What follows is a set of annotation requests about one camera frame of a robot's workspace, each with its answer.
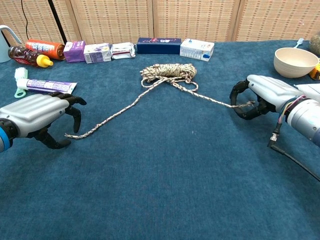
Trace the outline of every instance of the beige bowl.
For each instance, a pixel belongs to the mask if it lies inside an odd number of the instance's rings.
[[[313,53],[294,47],[279,48],[274,53],[275,70],[285,78],[300,78],[307,75],[319,63]]]

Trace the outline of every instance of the yellow bottle cap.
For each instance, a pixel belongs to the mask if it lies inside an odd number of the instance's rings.
[[[54,62],[50,61],[50,58],[48,56],[40,54],[36,58],[36,64],[38,64],[39,67],[47,68],[48,66],[52,66],[54,64]]]

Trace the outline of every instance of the woven wall panel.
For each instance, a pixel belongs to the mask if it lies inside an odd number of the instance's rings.
[[[240,0],[154,0],[154,35],[230,41]]]
[[[79,27],[76,22],[70,0],[53,0],[66,40],[69,42],[81,40]]]
[[[319,0],[241,0],[232,39],[309,40],[320,31],[319,3]]]
[[[63,43],[47,0],[24,0],[23,8],[28,19],[29,38]],[[22,44],[25,44],[27,40],[26,20],[21,8],[21,1],[0,1],[0,24],[10,27],[23,42]],[[3,33],[11,45],[18,45],[7,30],[4,30]]]
[[[136,43],[153,37],[152,0],[71,0],[87,44]]]

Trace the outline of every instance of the coiled rope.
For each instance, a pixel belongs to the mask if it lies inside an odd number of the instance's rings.
[[[189,63],[189,64],[179,64],[179,63],[176,63],[176,64],[154,64],[153,66],[146,67],[145,69],[140,71],[140,73],[142,76],[141,85],[144,88],[148,88],[148,89],[146,91],[144,91],[143,93],[141,93],[133,103],[126,106],[125,108],[118,111],[117,113],[113,114],[112,116],[108,117],[107,119],[105,119],[101,123],[98,123],[90,131],[88,131],[82,135],[77,136],[77,135],[65,134],[64,136],[71,138],[71,139],[84,139],[84,138],[88,137],[89,135],[93,134],[96,130],[98,130],[98,128],[102,127],[107,122],[109,122],[111,119],[114,119],[118,115],[122,114],[123,112],[125,112],[129,108],[136,105],[137,102],[145,94],[147,94],[148,92],[150,92],[151,90],[153,90],[154,88],[156,88],[157,86],[159,86],[160,84],[162,84],[164,82],[171,84],[172,86],[176,87],[177,89],[179,89],[181,91],[190,93],[196,97],[206,99],[208,101],[223,105],[228,108],[242,108],[242,107],[246,107],[246,106],[252,106],[254,103],[253,101],[248,101],[246,104],[229,105],[224,102],[214,100],[211,97],[207,97],[207,96],[196,93],[199,86],[196,82],[192,81],[192,79],[195,77],[197,70],[191,63]],[[144,84],[145,82],[151,83],[152,81],[155,81],[155,80],[157,80],[157,81],[155,83],[153,83],[152,85],[145,85]],[[193,84],[195,87],[194,87],[194,89],[187,89],[184,86],[181,86],[180,84],[178,84],[180,82],[185,82],[186,84]]]

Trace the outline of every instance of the rope bundle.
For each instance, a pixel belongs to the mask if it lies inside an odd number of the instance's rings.
[[[89,135],[93,134],[96,130],[98,130],[98,128],[102,127],[104,124],[109,122],[111,119],[117,117],[118,115],[122,114],[123,112],[125,112],[129,108],[136,105],[137,102],[145,94],[147,94],[152,89],[156,88],[157,86],[159,86],[160,84],[162,84],[164,82],[171,84],[172,86],[176,87],[177,89],[179,89],[181,91],[190,93],[196,97],[206,99],[208,101],[223,105],[228,108],[242,108],[242,107],[253,105],[253,102],[251,102],[251,101],[247,102],[246,104],[241,104],[241,105],[229,105],[224,102],[217,101],[217,100],[214,100],[210,97],[196,93],[199,86],[196,82],[192,81],[192,79],[195,77],[196,73],[197,73],[196,68],[190,63],[189,64],[179,64],[179,63],[176,63],[176,64],[154,64],[152,66],[148,66],[145,69],[143,69],[142,71],[140,71],[140,74],[142,76],[141,85],[144,88],[147,88],[147,90],[144,91],[143,93],[141,93],[133,103],[126,106],[125,108],[118,111],[117,113],[113,114],[112,116],[108,117],[107,119],[105,119],[101,123],[98,123],[97,125],[95,125],[94,128],[92,128],[90,131],[86,132],[83,135],[77,136],[77,135],[65,134],[65,136],[68,138],[72,138],[72,139],[83,139],[83,138],[88,137]],[[151,85],[144,84],[145,82],[151,83],[153,81],[156,81],[156,82]],[[193,84],[195,87],[194,87],[194,89],[187,89],[184,86],[181,86],[180,84],[178,84],[180,82],[185,82],[186,84]]]

